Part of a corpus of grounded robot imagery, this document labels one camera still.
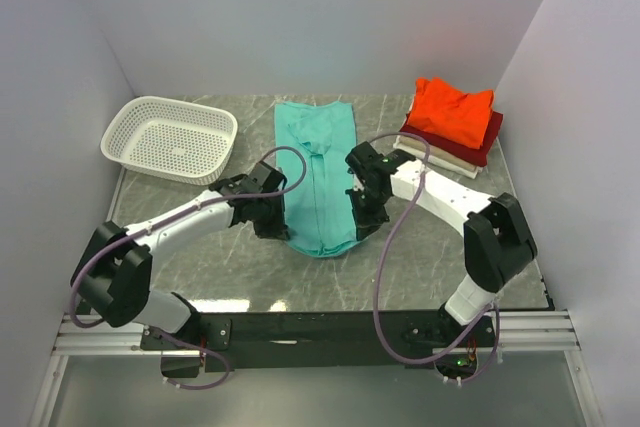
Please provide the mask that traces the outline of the teal t-shirt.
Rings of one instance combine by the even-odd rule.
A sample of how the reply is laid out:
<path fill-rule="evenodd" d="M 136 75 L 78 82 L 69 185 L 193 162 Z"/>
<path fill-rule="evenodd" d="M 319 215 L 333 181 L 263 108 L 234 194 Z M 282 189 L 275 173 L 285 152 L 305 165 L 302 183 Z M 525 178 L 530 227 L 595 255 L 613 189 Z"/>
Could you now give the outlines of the teal t-shirt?
<path fill-rule="evenodd" d="M 284 195 L 288 245 L 315 258 L 335 257 L 358 244 L 346 156 L 356 146 L 352 105 L 280 103 L 274 113 L 276 165 L 301 183 Z"/>

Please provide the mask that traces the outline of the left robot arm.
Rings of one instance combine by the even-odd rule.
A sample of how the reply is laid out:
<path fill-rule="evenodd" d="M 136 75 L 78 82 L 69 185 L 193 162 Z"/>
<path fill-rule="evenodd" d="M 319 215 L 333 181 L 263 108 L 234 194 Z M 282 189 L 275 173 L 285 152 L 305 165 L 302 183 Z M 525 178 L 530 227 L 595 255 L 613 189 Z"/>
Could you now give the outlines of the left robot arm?
<path fill-rule="evenodd" d="M 193 346 L 203 336 L 201 315 L 182 295 L 153 289 L 155 269 L 191 242 L 238 224 L 252 223 L 259 238 L 287 239 L 286 183 L 281 171 L 260 161 L 148 221 L 103 223 L 71 277 L 72 298 L 84 300 L 111 327 L 143 324 L 163 331 L 176 348 Z"/>

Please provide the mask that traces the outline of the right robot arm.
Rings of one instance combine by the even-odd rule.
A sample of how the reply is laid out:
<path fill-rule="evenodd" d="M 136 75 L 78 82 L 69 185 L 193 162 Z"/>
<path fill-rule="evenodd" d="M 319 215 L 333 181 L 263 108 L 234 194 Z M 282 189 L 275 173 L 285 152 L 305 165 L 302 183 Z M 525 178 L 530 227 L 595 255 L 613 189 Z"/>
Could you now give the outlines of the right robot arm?
<path fill-rule="evenodd" d="M 356 178 L 355 187 L 346 194 L 359 241 L 389 221 L 386 203 L 392 197 L 409 202 L 393 233 L 409 212 L 419 207 L 462 237 L 466 274 L 440 308 L 438 325 L 444 342 L 464 344 L 473 335 L 473 323 L 482 311 L 537 257 L 538 249 L 519 201 L 509 193 L 491 196 L 472 190 L 403 150 L 383 155 L 368 142 L 354 147 L 346 156 L 346 164 Z"/>

